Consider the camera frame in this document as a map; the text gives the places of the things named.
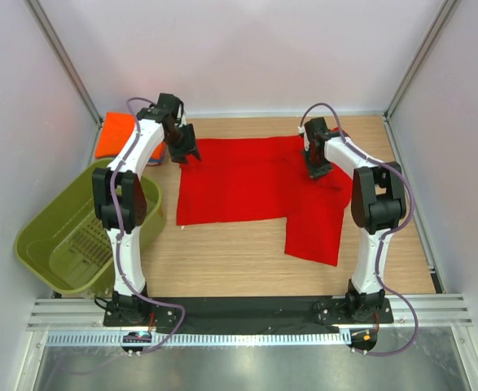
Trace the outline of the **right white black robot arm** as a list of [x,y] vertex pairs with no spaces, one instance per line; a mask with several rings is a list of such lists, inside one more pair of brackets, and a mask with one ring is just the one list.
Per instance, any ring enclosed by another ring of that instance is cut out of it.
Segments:
[[359,228],[357,264],[344,299],[346,316],[365,323],[384,307],[383,271],[388,247],[406,215],[406,185],[401,166],[363,151],[343,131],[329,130],[322,117],[302,120],[305,163],[313,179],[334,168],[352,179],[351,215]]

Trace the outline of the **red t shirt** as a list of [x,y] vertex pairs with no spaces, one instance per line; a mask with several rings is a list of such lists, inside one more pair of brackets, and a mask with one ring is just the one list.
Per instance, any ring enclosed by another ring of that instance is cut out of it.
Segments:
[[337,266],[352,191],[342,169],[312,179],[298,135],[197,143],[200,159],[181,166],[179,226],[285,218],[287,255]]

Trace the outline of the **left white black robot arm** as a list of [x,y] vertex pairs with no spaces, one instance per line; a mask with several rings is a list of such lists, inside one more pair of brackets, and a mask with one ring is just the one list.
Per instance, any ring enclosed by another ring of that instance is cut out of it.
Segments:
[[92,174],[94,213],[112,246],[115,285],[104,306],[106,326],[143,325],[159,302],[147,295],[141,266],[140,231],[147,216],[141,177],[151,154],[164,143],[173,162],[200,158],[194,126],[187,122],[184,102],[162,93],[131,113],[134,129],[119,154]]

